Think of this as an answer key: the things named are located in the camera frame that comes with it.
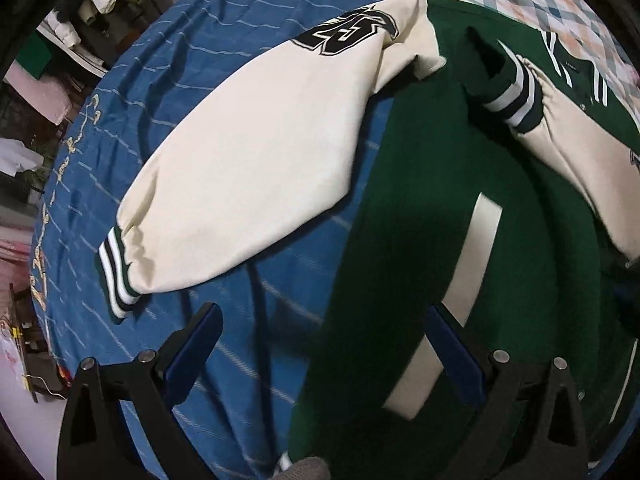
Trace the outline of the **grey gloved hand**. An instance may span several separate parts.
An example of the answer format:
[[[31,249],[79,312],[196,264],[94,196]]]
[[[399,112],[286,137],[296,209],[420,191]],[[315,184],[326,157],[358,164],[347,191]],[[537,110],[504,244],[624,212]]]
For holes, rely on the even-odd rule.
[[[330,480],[329,467],[322,458],[308,457],[280,472],[277,479],[281,480]]]

